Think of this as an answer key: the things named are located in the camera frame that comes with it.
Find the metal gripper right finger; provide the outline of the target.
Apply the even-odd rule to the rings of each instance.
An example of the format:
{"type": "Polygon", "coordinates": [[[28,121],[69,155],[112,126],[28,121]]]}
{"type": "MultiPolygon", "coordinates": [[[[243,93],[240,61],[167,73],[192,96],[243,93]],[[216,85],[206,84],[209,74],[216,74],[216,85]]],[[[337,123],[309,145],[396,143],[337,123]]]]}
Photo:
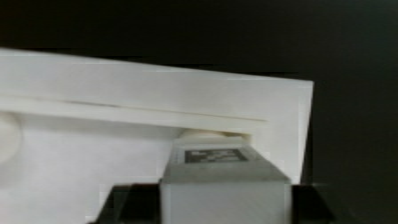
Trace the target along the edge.
{"type": "Polygon", "coordinates": [[[295,185],[291,224],[334,224],[336,216],[311,185],[295,185]]]}

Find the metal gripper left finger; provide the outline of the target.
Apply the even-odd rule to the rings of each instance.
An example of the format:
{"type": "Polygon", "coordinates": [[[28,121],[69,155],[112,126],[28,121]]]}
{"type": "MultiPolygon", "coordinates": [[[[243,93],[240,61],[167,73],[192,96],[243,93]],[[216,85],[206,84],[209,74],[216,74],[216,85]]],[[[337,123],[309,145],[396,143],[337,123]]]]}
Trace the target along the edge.
{"type": "Polygon", "coordinates": [[[161,224],[156,184],[112,187],[97,218],[89,224],[161,224]]]}

